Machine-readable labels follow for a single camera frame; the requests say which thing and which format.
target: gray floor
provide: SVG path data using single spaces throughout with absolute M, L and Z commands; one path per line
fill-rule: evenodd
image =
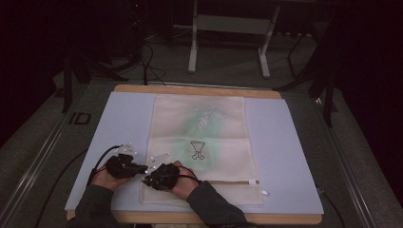
M 263 79 L 256 50 L 256 42 L 259 44 L 260 37 L 235 37 L 241 45 L 212 42 L 216 37 L 209 33 L 201 34 L 201 37 L 204 38 L 200 39 L 197 71 L 194 74 L 187 73 L 190 51 L 188 33 L 171 43 L 160 42 L 158 36 L 147 39 L 153 49 L 150 65 L 166 85 L 270 89 L 293 80 L 286 56 L 296 38 L 277 35 L 272 39 L 267 54 L 272 78 Z M 297 70 L 306 64 L 315 46 L 315 42 L 309 37 L 303 39 L 293 55 Z M 143 54 L 148 60 L 151 50 L 144 47 Z M 142 82 L 141 66 L 120 73 L 130 79 L 130 84 Z M 155 78 L 150 70 L 148 77 Z M 160 80 L 152 82 L 162 84 Z M 108 94 L 117 84 L 96 73 L 90 85 L 75 84 L 75 103 L 66 114 L 61 113 L 63 100 L 50 97 L 1 148 L 0 205 L 3 214 L 0 224 L 8 225 L 4 227 L 34 226 L 52 184 L 56 182 L 62 169 L 89 147 Z M 281 95 L 290 107 L 315 182 L 336 205 L 346 227 L 402 227 L 402 209 L 380 172 L 342 94 L 338 90 L 335 93 L 336 109 L 332 114 L 334 126 L 328 128 L 320 116 L 321 105 L 315 103 L 306 93 L 309 85 L 308 82 Z M 90 113 L 89 124 L 69 123 L 73 112 Z M 28 177 L 25 174 L 37 155 L 43 155 L 41 158 L 44 158 L 36 162 L 42 164 L 37 170 L 40 172 L 30 169 L 30 174 L 38 175 Z M 83 158 L 79 157 L 73 162 L 57 183 L 39 227 L 63 227 L 66 223 L 64 207 Z M 23 191 L 17 188 L 19 181 L 28 179 L 34 181 L 29 183 L 28 189 Z M 16 190 L 24 193 L 22 197 L 12 196 Z M 341 227 L 331 203 L 323 196 L 320 198 L 325 214 L 323 221 L 314 227 Z

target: black cable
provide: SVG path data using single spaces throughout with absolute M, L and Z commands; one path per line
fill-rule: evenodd
M 136 58 L 130 56 L 130 57 L 128 57 L 128 60 L 127 60 L 126 63 L 123 63 L 121 65 L 117 65 L 117 66 L 106 66 L 106 68 L 117 72 L 117 71 L 121 71 L 121 70 L 130 68 L 130 67 L 136 66 L 137 61 L 138 60 Z
M 191 172 L 192 174 L 193 174 L 193 176 L 195 176 L 195 178 L 196 178 L 196 174 L 193 172 L 193 170 L 191 170 L 191 169 L 189 169 L 189 168 L 187 168 L 187 167 L 184 167 L 184 166 L 177 166 L 178 168 L 184 168 L 184 169 L 187 169 L 187 171 L 189 171 L 189 172 Z
M 111 150 L 117 149 L 119 147 L 121 147 L 121 145 L 114 145 L 114 146 L 110 147 L 109 149 L 107 149 L 107 151 L 104 152 L 104 154 L 98 160 L 97 164 L 95 164 L 95 166 L 92 168 L 91 173 L 89 174 L 89 177 L 88 177 L 88 181 L 86 182 L 86 186 L 89 186 L 91 184 L 92 178 L 94 178 L 95 174 L 97 174 L 98 166 L 100 165 L 103 158 L 107 155 L 107 153 L 109 153 Z
M 143 64 L 143 65 L 144 65 L 144 62 L 146 62 L 146 60 L 145 60 L 144 57 L 142 57 L 142 64 Z M 153 66 L 151 66 L 151 65 L 149 65 L 148 67 L 149 67 L 151 73 L 155 76 L 155 78 L 154 78 L 154 79 L 147 79 L 147 81 L 155 81 L 155 80 L 158 80 L 158 81 L 160 81 L 161 83 L 163 83 L 164 86 L 166 86 L 165 82 L 164 82 L 163 79 L 162 79 L 162 78 L 165 76 L 166 72 L 165 72 L 164 70 L 162 70 L 162 69 L 155 68 L 155 67 L 153 67 Z M 157 73 L 154 72 L 154 70 L 159 70 L 159 71 L 161 71 L 161 72 L 163 73 L 163 76 L 158 76 Z
M 119 73 L 119 76 L 123 76 L 125 74 L 127 74 L 128 72 L 130 72 L 131 70 L 135 69 L 139 64 L 136 64 L 134 66 L 132 66 L 131 68 L 127 69 L 125 72 Z
M 97 172 L 95 172 L 95 174 L 97 174 L 97 173 L 99 173 L 99 172 L 102 172 L 102 171 L 104 171 L 104 170 L 106 170 L 106 168 L 102 168 L 102 169 L 100 169 L 100 170 L 97 170 Z
M 56 182 L 53 183 L 53 186 L 50 189 L 50 192 L 48 193 L 47 199 L 44 202 L 44 205 L 42 205 L 42 209 L 41 212 L 39 213 L 39 217 L 36 220 L 35 223 L 35 228 L 37 228 L 39 226 L 39 223 L 41 222 L 42 216 L 44 215 L 45 209 L 47 208 L 48 205 L 48 201 L 50 200 L 51 195 L 53 194 L 54 189 L 56 188 L 57 183 L 59 182 L 60 178 L 62 178 L 62 176 L 65 174 L 66 170 L 71 166 L 71 164 L 73 162 L 75 162 L 78 158 L 80 158 L 82 155 L 84 155 L 86 152 L 88 151 L 88 149 L 84 150 L 83 152 L 81 152 L 80 154 L 78 154 L 76 157 L 74 157 L 74 159 L 72 159 L 66 166 L 65 168 L 62 170 L 62 172 L 59 174 L 59 177 L 57 177 Z
M 192 176 L 188 176 L 188 175 L 182 175 L 182 174 L 180 174 L 180 175 L 178 175 L 178 176 L 176 176 L 176 177 L 178 177 L 178 178 L 189 178 L 189 179 L 191 179 L 191 180 L 193 180 L 193 181 L 196 181 L 197 183 L 202 183 L 201 180 L 199 180 L 199 179 L 197 179 L 197 178 L 195 178 L 195 177 L 192 177 Z
M 148 44 L 146 44 L 146 43 L 144 43 L 144 45 L 145 45 L 146 47 L 148 47 L 148 48 L 150 49 L 150 51 L 151 51 L 151 55 L 150 55 L 148 61 L 146 61 L 146 64 L 144 64 L 144 60 L 143 60 L 143 58 L 141 58 L 142 63 L 143 63 L 143 69 L 144 69 L 143 81 L 144 81 L 144 85 L 145 85 L 145 86 L 148 86 L 147 70 L 148 70 L 149 65 L 150 65 L 150 63 L 151 63 L 151 60 L 152 60 L 152 58 L 153 58 L 153 56 L 154 56 L 154 50 L 152 49 L 152 47 L 151 47 L 150 45 L 148 45 Z
M 319 194 L 323 195 L 323 197 L 324 197 L 326 200 L 328 200 L 329 203 L 332 205 L 332 207 L 335 209 L 335 211 L 336 211 L 336 213 L 337 213 L 337 216 L 338 216 L 338 218 L 339 218 L 339 220 L 340 220 L 340 222 L 341 222 L 341 227 L 345 228 L 345 227 L 346 227 L 346 224 L 344 223 L 344 219 L 343 219 L 343 217 L 341 216 L 341 213 L 338 211 L 338 209 L 337 209 L 337 207 L 335 206 L 335 204 L 330 200 L 330 198 L 327 196 L 327 194 L 326 194 L 322 189 L 320 189 L 320 187 L 319 187 L 316 183 L 315 183 L 315 186 L 316 186 L 316 188 L 320 191 Z

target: hand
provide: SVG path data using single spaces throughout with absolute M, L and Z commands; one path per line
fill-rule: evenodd
M 176 166 L 183 166 L 180 161 L 175 161 L 174 164 Z M 195 175 L 186 168 L 179 167 L 180 174 L 195 177 Z M 186 200 L 189 197 L 190 193 L 195 190 L 199 186 L 198 182 L 189 178 L 178 178 L 178 182 L 175 187 L 172 188 L 172 193 L 175 194 L 182 200 Z
M 97 170 L 97 173 L 92 178 L 91 184 L 108 188 L 114 192 L 121 185 L 123 185 L 131 180 L 132 180 L 132 178 L 115 179 L 106 171 L 105 166 L 102 166 L 100 169 Z

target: gray sleeve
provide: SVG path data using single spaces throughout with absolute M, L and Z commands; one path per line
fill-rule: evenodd
M 76 217 L 67 222 L 67 228 L 118 228 L 118 221 L 110 211 L 113 192 L 107 188 L 89 185 L 77 208 Z
M 206 224 L 247 222 L 243 212 L 223 198 L 208 181 L 193 190 L 186 201 Z

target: cable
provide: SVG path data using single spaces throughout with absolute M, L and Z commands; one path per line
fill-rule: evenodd
M 341 222 L 341 227 L 345 228 L 346 224 L 344 223 L 344 219 L 341 216 L 341 213 L 338 211 L 337 207 L 335 206 L 335 204 L 330 200 L 330 198 L 327 196 L 327 194 L 325 193 L 325 191 L 323 191 L 322 189 L 320 189 L 320 187 L 315 183 L 315 186 L 317 188 L 317 190 L 319 190 L 319 194 L 323 195 L 323 197 L 329 201 L 329 203 L 332 205 L 332 207 L 335 209 L 338 218 L 340 219 Z
M 127 69 L 125 72 L 119 73 L 119 76 L 123 76 L 125 74 L 127 74 L 128 72 L 130 72 L 131 70 L 135 69 L 138 66 L 138 64 L 132 66 L 131 68 Z
M 95 174 L 97 174 L 98 166 L 100 165 L 103 158 L 107 155 L 107 153 L 109 153 L 111 150 L 117 149 L 119 147 L 121 147 L 121 145 L 114 145 L 114 146 L 110 147 L 109 149 L 107 149 L 107 151 L 104 152 L 104 154 L 101 156 L 101 158 L 95 164 L 95 166 L 92 168 L 91 173 L 89 174 L 89 177 L 88 177 L 88 181 L 86 182 L 86 186 L 89 186 L 91 184 L 92 178 L 94 178 Z
M 42 209 L 41 212 L 39 213 L 39 217 L 36 220 L 35 223 L 35 228 L 37 228 L 39 226 L 39 223 L 41 222 L 42 216 L 44 215 L 45 209 L 47 208 L 48 205 L 48 201 L 50 200 L 51 195 L 53 194 L 54 189 L 56 188 L 57 183 L 59 182 L 60 178 L 62 178 L 62 176 L 65 174 L 66 170 L 72 165 L 73 162 L 75 162 L 78 158 L 80 158 L 82 155 L 84 155 L 86 152 L 88 151 L 88 149 L 85 149 L 83 152 L 81 152 L 80 154 L 78 154 L 76 157 L 74 157 L 66 166 L 65 168 L 62 170 L 62 172 L 59 174 L 59 176 L 56 179 L 56 182 L 53 183 L 53 186 L 50 189 L 50 192 L 44 202 L 44 205 L 42 205 Z
M 150 63 L 151 63 L 152 57 L 154 56 L 154 50 L 152 49 L 152 47 L 151 47 L 150 45 L 148 45 L 148 44 L 146 44 L 146 43 L 144 43 L 144 45 L 145 45 L 146 47 L 148 47 L 148 48 L 150 49 L 150 51 L 151 51 L 150 58 L 149 58 L 148 62 L 146 61 L 146 65 L 144 64 L 143 58 L 141 58 L 141 61 L 142 61 L 142 63 L 143 63 L 143 68 L 144 68 L 143 81 L 144 81 L 144 85 L 145 85 L 145 86 L 148 86 L 148 82 L 147 82 L 147 70 L 148 70 L 148 67 L 149 67 L 149 65 L 150 65 Z
M 145 60 L 144 57 L 142 57 L 142 63 L 143 63 L 143 65 L 145 65 L 144 62 L 146 62 L 146 60 Z M 165 82 L 162 80 L 162 78 L 165 76 L 166 72 L 165 72 L 164 70 L 162 70 L 162 69 L 155 68 L 155 67 L 150 66 L 150 65 L 148 65 L 148 67 L 150 68 L 150 71 L 151 71 L 151 73 L 155 76 L 155 78 L 154 78 L 154 79 L 147 79 L 147 81 L 155 81 L 155 80 L 158 80 L 158 81 L 160 81 L 161 83 L 163 83 L 164 86 L 166 86 Z M 163 73 L 163 76 L 158 76 L 157 73 L 154 72 L 154 70 L 159 70 L 159 71 L 161 71 L 161 72 Z
M 130 8 L 131 8 L 131 11 L 130 11 L 130 17 L 131 17 L 130 24 L 131 25 L 128 26 L 128 28 L 125 32 L 125 38 L 122 42 L 120 53 L 123 52 L 127 34 L 130 31 L 135 32 L 135 33 L 142 32 L 144 22 L 146 21 L 146 19 L 148 17 L 148 5 L 147 5 L 146 1 L 142 2 L 142 1 L 133 0 L 130 3 Z M 127 62 L 125 62 L 121 65 L 118 65 L 118 66 L 104 66 L 104 67 L 106 67 L 112 71 L 120 71 L 120 70 L 124 70 L 124 69 L 130 68 L 130 67 L 132 69 L 132 67 L 136 66 L 138 61 L 139 61 L 139 59 L 136 57 L 136 53 L 131 53 L 131 56 L 127 57 Z
M 179 175 L 160 175 L 160 176 L 158 176 L 158 178 L 189 178 L 189 179 L 191 179 L 193 181 L 196 181 L 197 183 L 202 183 L 201 180 L 199 180 L 199 179 L 197 179 L 195 177 L 188 176 L 188 175 L 182 175 L 182 174 L 179 174 Z
M 104 171 L 104 170 L 106 170 L 106 168 L 102 168 L 102 169 L 100 169 L 100 170 L 97 170 L 97 172 L 95 172 L 95 174 L 97 174 L 97 173 L 99 173 L 99 172 L 102 172 L 102 171 Z
M 184 167 L 184 166 L 177 166 L 177 167 L 187 169 L 187 171 L 191 172 L 193 174 L 193 176 L 196 177 L 196 174 L 193 172 L 193 170 L 191 170 L 191 169 L 189 169 L 187 167 Z
M 191 31 L 191 30 L 192 30 L 191 28 L 186 29 L 185 31 L 178 32 L 177 34 L 172 34 L 171 37 L 172 37 L 172 38 L 178 38 L 178 37 L 180 37 L 180 36 L 185 35 L 186 33 L 188 33 L 188 32 Z M 154 43 L 154 44 L 167 43 L 167 42 L 169 41 L 169 40 L 167 40 L 167 39 L 165 39 L 165 38 L 163 38 L 163 37 L 160 37 L 159 40 L 157 40 L 157 39 L 151 39 L 151 38 L 156 37 L 156 36 L 159 36 L 159 35 L 160 35 L 160 33 L 154 33 L 153 35 L 148 36 L 148 37 L 145 38 L 144 40 L 145 40 L 146 42 Z

